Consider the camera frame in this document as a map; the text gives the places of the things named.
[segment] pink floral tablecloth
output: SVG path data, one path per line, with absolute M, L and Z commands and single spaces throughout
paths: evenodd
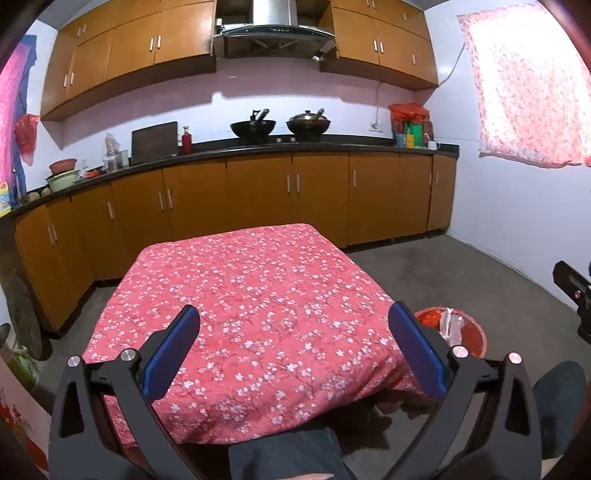
M 391 337 L 392 300 L 309 225 L 251 228 L 143 250 L 84 353 L 139 348 L 185 304 L 201 332 L 154 409 L 177 442 L 236 443 L 389 388 L 416 392 Z M 124 445 L 134 442 L 113 397 Z

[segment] red plastic bag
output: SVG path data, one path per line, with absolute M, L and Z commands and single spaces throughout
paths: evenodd
M 25 113 L 14 124 L 14 135 L 17 138 L 18 150 L 24 163 L 33 166 L 33 153 L 37 145 L 37 124 L 39 115 Z
M 390 119 L 400 122 L 420 124 L 429 118 L 429 110 L 418 103 L 395 103 L 390 105 L 388 109 L 390 110 Z

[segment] black countertop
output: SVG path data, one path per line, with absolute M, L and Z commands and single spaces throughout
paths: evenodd
M 74 185 L 59 192 L 50 193 L 32 202 L 13 209 L 2 218 L 16 217 L 42 205 L 43 203 L 65 197 L 78 190 L 100 185 L 130 174 L 155 170 L 157 168 L 172 167 L 183 163 L 196 163 L 204 160 L 217 160 L 242 155 L 262 155 L 271 153 L 293 152 L 386 152 L 408 153 L 413 155 L 445 155 L 457 158 L 459 145 L 441 144 L 439 150 L 427 150 L 426 148 L 397 148 L 392 146 L 391 138 L 361 137 L 357 135 L 322 135 L 320 142 L 295 142 L 290 135 L 270 135 L 264 145 L 241 145 L 239 138 L 226 140 L 214 140 L 193 144 L 193 153 L 189 155 L 177 155 L 161 158 L 140 165 L 120 168 L 111 173 L 103 173 L 92 179 L 78 180 Z

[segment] blue gripper pad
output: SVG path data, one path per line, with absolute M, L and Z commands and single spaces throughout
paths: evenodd
M 142 359 L 147 360 L 140 368 L 142 393 L 148 401 L 166 395 L 199 334 L 200 325 L 197 309 L 185 305 L 166 330 L 154 332 L 139 350 Z
M 428 327 L 420 325 L 404 303 L 398 301 L 392 304 L 388 312 L 388 327 L 422 391 L 425 395 L 441 401 L 447 393 L 446 365 L 442 355 L 435 352 L 423 334 L 428 335 L 424 330 Z M 439 333 L 433 333 L 445 343 Z M 429 340 L 437 343 L 436 338 Z

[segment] ceiling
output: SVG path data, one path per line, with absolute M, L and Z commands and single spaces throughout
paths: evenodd
M 39 20 L 53 28 L 61 28 L 74 16 L 82 15 L 88 10 L 105 3 L 107 0 L 55 0 L 47 9 L 39 15 Z M 427 10 L 447 0 L 405 0 L 411 5 Z

